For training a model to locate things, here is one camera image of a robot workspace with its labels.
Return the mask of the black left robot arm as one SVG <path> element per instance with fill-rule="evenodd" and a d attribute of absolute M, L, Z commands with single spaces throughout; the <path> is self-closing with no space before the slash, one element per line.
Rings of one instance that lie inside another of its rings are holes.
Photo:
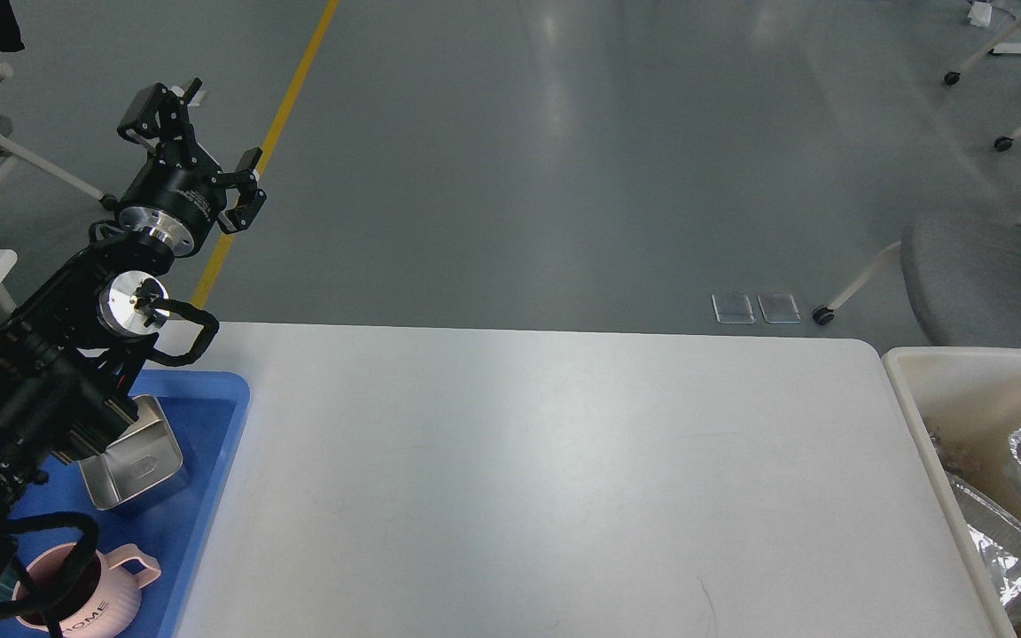
<path fill-rule="evenodd" d="M 188 106 L 201 86 L 195 78 L 175 93 L 157 83 L 134 97 L 117 130 L 147 156 L 121 198 L 103 201 L 113 220 L 94 222 L 89 245 L 0 324 L 0 576 L 18 565 L 21 534 L 80 532 L 49 585 L 0 603 L 0 619 L 36 614 L 49 635 L 62 635 L 54 606 L 92 562 L 100 529 L 81 512 L 11 518 L 13 506 L 48 480 L 49 457 L 100 455 L 136 423 L 129 391 L 147 362 L 183 367 L 201 358 L 218 318 L 171 298 L 160 279 L 198 253 L 214 227 L 247 230 L 266 202 L 260 148 L 227 171 L 199 144 Z"/>

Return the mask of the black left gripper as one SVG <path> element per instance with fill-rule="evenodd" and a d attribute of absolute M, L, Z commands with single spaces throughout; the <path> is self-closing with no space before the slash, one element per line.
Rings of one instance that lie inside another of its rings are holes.
<path fill-rule="evenodd" d="M 261 148 L 245 151 L 234 171 L 223 173 L 196 142 L 188 105 L 201 88 L 199 78 L 181 94 L 162 83 L 147 86 L 117 126 L 124 140 L 147 150 L 144 165 L 121 195 L 117 223 L 123 230 L 157 238 L 176 258 L 198 253 L 217 222 L 224 235 L 250 229 L 268 201 L 259 185 Z M 238 193 L 232 207 L 227 207 L 227 190 Z"/>

